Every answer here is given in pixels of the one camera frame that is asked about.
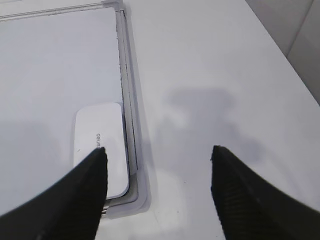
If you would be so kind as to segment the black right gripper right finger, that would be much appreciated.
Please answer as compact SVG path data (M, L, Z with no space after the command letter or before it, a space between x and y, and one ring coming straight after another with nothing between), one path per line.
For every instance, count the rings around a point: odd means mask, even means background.
M227 240L318 240L320 213L256 174L224 146L211 154L211 195Z

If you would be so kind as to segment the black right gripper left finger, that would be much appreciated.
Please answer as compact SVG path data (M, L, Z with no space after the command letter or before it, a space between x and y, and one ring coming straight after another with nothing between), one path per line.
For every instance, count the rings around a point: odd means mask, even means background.
M108 190L105 148L96 148L46 191L0 217L2 240L93 240Z

